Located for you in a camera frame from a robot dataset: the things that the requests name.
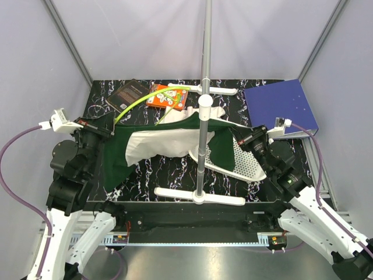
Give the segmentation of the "dark brown book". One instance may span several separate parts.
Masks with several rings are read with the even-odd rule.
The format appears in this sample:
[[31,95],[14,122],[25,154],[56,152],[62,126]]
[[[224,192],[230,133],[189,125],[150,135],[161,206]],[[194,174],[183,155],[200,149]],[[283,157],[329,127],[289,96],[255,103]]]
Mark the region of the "dark brown book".
[[105,101],[115,111],[122,113],[132,103],[145,97],[148,93],[148,88],[141,85],[137,80],[132,79],[117,90],[113,91]]

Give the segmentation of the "white perforated plastic basket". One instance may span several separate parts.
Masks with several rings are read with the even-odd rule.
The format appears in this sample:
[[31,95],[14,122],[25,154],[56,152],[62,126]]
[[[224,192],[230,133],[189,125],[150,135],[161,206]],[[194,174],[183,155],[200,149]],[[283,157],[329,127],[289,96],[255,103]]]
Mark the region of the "white perforated plastic basket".
[[233,139],[233,149],[235,160],[233,171],[216,166],[210,160],[211,151],[208,146],[206,147],[205,168],[246,182],[262,181],[266,178],[265,172],[254,158],[253,154],[241,150],[235,139]]

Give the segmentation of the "lime green clothes hanger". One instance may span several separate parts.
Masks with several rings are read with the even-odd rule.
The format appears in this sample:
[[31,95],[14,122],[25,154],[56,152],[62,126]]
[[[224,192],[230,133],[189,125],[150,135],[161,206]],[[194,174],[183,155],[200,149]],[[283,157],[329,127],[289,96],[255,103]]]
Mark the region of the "lime green clothes hanger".
[[[191,91],[192,87],[191,86],[187,86],[187,85],[181,85],[181,86],[186,86],[186,87],[189,87],[189,92]],[[122,113],[118,113],[118,115],[115,117],[115,124],[118,124],[120,122],[121,119],[124,118],[125,115],[127,115],[132,109],[134,109],[137,105],[140,105],[141,103],[145,103],[146,104],[146,101],[149,97],[152,97],[154,95],[156,95],[157,92],[154,92],[154,93],[150,93],[150,89],[149,89],[149,93],[145,96],[145,97],[142,97],[140,98],[139,100],[137,100],[136,102],[132,103],[128,108],[126,108]]]

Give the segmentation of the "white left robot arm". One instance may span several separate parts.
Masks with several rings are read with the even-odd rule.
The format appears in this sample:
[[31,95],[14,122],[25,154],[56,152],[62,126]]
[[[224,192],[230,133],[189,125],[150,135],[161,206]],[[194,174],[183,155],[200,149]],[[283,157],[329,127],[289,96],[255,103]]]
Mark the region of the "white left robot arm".
[[94,174],[106,140],[114,136],[115,114],[70,121],[64,109],[54,111],[42,128],[70,134],[56,144],[50,163],[54,171],[46,202],[46,226],[36,259],[26,279],[81,279],[89,259],[112,230],[126,223],[125,210],[113,202],[101,205],[91,225],[71,245],[76,224],[93,188]]

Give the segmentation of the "orange book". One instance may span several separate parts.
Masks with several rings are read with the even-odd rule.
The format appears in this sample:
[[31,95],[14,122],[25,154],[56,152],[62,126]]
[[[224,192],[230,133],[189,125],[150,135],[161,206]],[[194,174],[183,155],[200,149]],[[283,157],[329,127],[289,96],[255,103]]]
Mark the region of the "orange book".
[[175,110],[181,111],[185,108],[189,87],[153,84],[150,87],[150,93],[154,92],[157,92],[157,94],[147,99],[147,106],[160,109],[172,107]]

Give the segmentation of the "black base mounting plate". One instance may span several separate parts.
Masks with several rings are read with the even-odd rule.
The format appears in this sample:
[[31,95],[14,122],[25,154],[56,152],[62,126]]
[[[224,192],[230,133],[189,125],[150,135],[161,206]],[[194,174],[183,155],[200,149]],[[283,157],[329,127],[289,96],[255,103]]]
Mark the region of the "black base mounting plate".
[[117,206],[131,224],[131,235],[167,234],[191,237],[226,234],[229,238],[251,233],[280,232],[278,218],[291,206],[280,201],[247,202],[243,206],[222,204],[196,205],[191,202],[110,202],[89,201],[85,211]]

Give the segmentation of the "grey clothes rack stand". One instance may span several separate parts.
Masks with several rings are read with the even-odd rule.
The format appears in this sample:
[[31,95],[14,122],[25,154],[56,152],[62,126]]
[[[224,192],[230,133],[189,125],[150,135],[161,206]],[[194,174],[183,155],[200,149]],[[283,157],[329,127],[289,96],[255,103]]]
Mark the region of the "grey clothes rack stand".
[[210,64],[211,64],[211,40],[212,40],[212,1],[206,1],[205,22],[203,31],[203,51],[201,79],[202,95],[198,99],[199,104],[199,145],[198,145],[198,167],[196,189],[191,191],[175,190],[156,187],[154,193],[159,197],[178,198],[191,200],[195,204],[217,203],[224,205],[243,206],[245,199],[241,197],[230,197],[216,194],[207,194],[203,190],[205,175],[205,158],[208,124],[213,99],[210,96]]

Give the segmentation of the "green and white t shirt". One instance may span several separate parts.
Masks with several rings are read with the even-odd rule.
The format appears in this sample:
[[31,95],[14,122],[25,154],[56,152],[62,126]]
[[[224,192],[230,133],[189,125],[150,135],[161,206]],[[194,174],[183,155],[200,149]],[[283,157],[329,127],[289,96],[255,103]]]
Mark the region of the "green and white t shirt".
[[[210,160],[224,170],[235,168],[234,141],[230,128],[238,125],[222,120],[222,107],[212,107],[207,133]],[[158,125],[115,127],[103,149],[103,184],[111,191],[134,171],[137,163],[155,156],[181,158],[199,144],[199,110],[189,106],[170,110]]]

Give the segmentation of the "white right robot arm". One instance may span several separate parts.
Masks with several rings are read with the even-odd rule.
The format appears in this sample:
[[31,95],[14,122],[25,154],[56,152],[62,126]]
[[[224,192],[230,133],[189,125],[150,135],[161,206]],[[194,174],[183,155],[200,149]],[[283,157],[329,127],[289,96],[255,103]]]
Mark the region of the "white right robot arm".
[[242,151],[253,154],[279,199],[275,211],[265,216],[265,226],[300,238],[329,262],[339,279],[372,279],[372,239],[320,197],[319,187],[294,165],[290,146],[271,140],[264,125],[231,133]]

